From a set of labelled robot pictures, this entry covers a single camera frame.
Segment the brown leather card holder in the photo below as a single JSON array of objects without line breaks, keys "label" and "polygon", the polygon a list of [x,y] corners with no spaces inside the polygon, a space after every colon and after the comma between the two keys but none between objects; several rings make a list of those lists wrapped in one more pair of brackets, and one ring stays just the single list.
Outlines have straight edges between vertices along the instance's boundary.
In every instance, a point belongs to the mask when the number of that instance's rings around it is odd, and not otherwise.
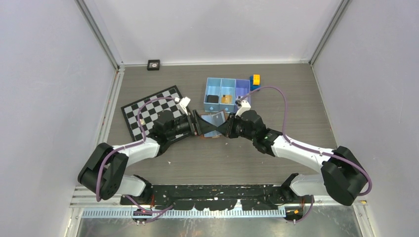
[{"label": "brown leather card holder", "polygon": [[[207,115],[201,115],[201,118],[209,123],[211,123],[212,125],[215,126],[220,126],[222,125],[226,120],[227,120],[227,113],[225,113],[224,111],[220,111],[218,113],[215,114],[207,114]],[[218,131],[211,131],[208,133],[204,134],[204,138],[218,138],[220,137],[222,134]]]}]

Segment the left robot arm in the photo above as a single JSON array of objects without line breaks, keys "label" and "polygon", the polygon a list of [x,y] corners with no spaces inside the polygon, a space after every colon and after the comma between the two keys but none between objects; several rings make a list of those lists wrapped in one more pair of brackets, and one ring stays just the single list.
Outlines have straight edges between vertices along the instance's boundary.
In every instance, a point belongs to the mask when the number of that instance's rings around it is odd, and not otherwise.
[{"label": "left robot arm", "polygon": [[94,192],[99,200],[114,195],[130,195],[139,204],[147,204],[152,192],[146,181],[138,176],[125,175],[130,165],[155,158],[174,143],[177,135],[200,136],[216,130],[216,126],[201,118],[197,111],[175,118],[167,110],[158,113],[157,120],[145,140],[121,146],[100,143],[78,174],[78,182]]}]

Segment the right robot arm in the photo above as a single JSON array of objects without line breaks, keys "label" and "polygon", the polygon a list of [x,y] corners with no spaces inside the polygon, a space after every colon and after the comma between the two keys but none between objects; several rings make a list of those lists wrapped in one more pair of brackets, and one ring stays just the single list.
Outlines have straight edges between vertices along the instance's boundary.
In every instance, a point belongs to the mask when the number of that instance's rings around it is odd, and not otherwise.
[{"label": "right robot arm", "polygon": [[371,177],[347,147],[326,149],[292,139],[267,127],[254,110],[239,116],[230,114],[223,124],[209,127],[230,139],[246,138],[263,154],[287,158],[316,171],[315,175],[293,173],[281,184],[287,202],[296,202],[303,196],[330,196],[350,206],[357,197],[372,190]]}]

